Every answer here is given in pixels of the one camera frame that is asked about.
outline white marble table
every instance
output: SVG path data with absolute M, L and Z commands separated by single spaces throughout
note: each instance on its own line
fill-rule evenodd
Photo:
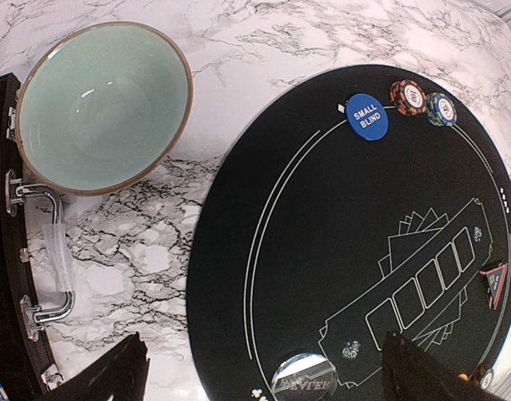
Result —
M 71 31 L 131 20 L 172 37 L 193 70 L 195 102 L 170 157 L 117 195 L 65 198 L 77 304 L 48 329 L 71 378 L 128 333 L 151 357 L 147 400 L 206 399 L 185 319 L 190 242 L 225 152 L 292 85 L 357 63 L 426 75 L 457 95 L 493 137 L 511 175 L 511 34 L 460 0 L 0 0 L 0 74 L 24 80 Z M 42 241 L 47 205 L 28 204 L 38 292 L 57 301 Z M 496 366 L 511 367 L 511 331 Z

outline metal latch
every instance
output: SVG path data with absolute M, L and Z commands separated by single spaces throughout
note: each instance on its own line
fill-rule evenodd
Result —
M 7 121 L 7 139 L 15 141 L 14 131 L 16 130 L 16 109 L 9 107 L 8 109 L 8 121 Z
M 16 178 L 13 170 L 7 172 L 5 175 L 5 200 L 9 215 L 15 216 L 17 205 L 24 204 L 27 198 L 36 197 L 47 197 L 52 201 L 53 224 L 64 221 L 63 202 L 57 192 L 42 184 L 25 184 L 22 179 Z M 25 257 L 25 254 L 20 255 L 21 260 Z M 49 309 L 43 309 L 40 305 L 33 305 L 27 295 L 22 298 L 20 308 L 30 340 L 38 341 L 38 332 L 44 331 L 48 323 L 64 319 L 71 313 L 75 303 L 75 294 L 72 291 L 66 291 L 64 295 L 63 305 Z
M 64 382 L 64 377 L 58 372 L 58 368 L 55 363 L 42 373 L 41 378 L 44 384 L 46 384 L 48 390 L 54 390 Z

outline round black mat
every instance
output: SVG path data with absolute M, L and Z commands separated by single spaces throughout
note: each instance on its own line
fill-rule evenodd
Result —
M 400 115 L 389 88 L 401 79 L 448 94 L 457 126 Z M 346 122 L 356 93 L 387 106 L 381 140 Z M 478 270 L 499 260 L 509 272 L 492 311 Z M 511 323 L 511 184 L 498 151 L 461 102 L 412 72 L 362 65 L 309 79 L 257 117 L 216 176 L 187 313 L 212 401 L 272 400 L 275 371 L 299 353 L 335 366 L 332 399 L 381 400 L 378 349 L 393 328 L 454 372 L 493 365 Z

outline light green bowl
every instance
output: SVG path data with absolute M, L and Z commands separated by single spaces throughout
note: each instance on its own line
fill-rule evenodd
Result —
M 44 183 L 75 195 L 132 185 L 180 137 L 192 103 L 184 55 L 138 23 L 102 23 L 54 46 L 18 99 L 17 143 Z

